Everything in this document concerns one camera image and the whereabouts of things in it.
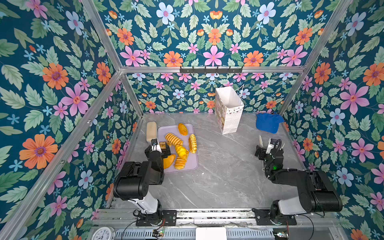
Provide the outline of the scalloped yellow bread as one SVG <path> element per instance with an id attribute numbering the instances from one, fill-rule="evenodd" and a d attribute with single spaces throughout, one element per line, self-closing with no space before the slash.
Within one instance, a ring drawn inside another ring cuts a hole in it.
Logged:
<path id="1" fill-rule="evenodd" d="M 194 134 L 190 135 L 189 148 L 190 148 L 190 153 L 195 154 L 197 152 L 197 138 Z"/>

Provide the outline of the white cartoon paper bag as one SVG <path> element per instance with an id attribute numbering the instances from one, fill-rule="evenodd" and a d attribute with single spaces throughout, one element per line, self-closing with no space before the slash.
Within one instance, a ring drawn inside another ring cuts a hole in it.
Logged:
<path id="1" fill-rule="evenodd" d="M 215 89 L 215 114 L 223 135 L 235 133 L 238 129 L 244 103 L 232 87 Z"/>

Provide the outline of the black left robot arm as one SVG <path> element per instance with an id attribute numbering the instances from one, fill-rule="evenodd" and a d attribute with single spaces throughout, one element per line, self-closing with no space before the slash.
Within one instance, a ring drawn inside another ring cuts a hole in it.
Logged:
<path id="1" fill-rule="evenodd" d="M 159 214 L 160 201 L 149 192 L 149 186 L 161 185 L 164 181 L 164 159 L 171 155 L 170 147 L 159 145 L 145 150 L 147 161 L 126 162 L 116 177 L 113 194 L 115 197 L 133 203 L 144 215 Z"/>

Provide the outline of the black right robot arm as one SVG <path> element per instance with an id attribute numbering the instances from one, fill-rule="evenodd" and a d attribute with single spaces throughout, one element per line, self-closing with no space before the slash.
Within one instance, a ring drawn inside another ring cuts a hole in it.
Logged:
<path id="1" fill-rule="evenodd" d="M 274 225 L 294 225 L 296 215 L 337 213 L 343 203 L 336 189 L 323 171 L 308 171 L 284 168 L 282 140 L 269 139 L 264 148 L 259 137 L 255 156 L 263 162 L 263 172 L 273 184 L 296 187 L 298 195 L 285 200 L 273 201 L 269 210 L 256 210 L 257 222 Z"/>

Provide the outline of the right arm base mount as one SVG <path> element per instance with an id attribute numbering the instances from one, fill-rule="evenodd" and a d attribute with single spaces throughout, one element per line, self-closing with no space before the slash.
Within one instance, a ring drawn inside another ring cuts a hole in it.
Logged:
<path id="1" fill-rule="evenodd" d="M 297 221 L 293 215 L 271 213 L 267 209 L 252 209 L 258 226 L 296 226 Z"/>

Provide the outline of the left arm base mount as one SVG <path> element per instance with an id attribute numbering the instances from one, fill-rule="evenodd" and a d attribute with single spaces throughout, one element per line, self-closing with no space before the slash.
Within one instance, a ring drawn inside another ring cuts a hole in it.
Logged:
<path id="1" fill-rule="evenodd" d="M 137 227 L 175 226 L 177 220 L 176 210 L 160 210 L 154 214 L 143 214 L 135 210 L 133 215 L 137 218 Z"/>

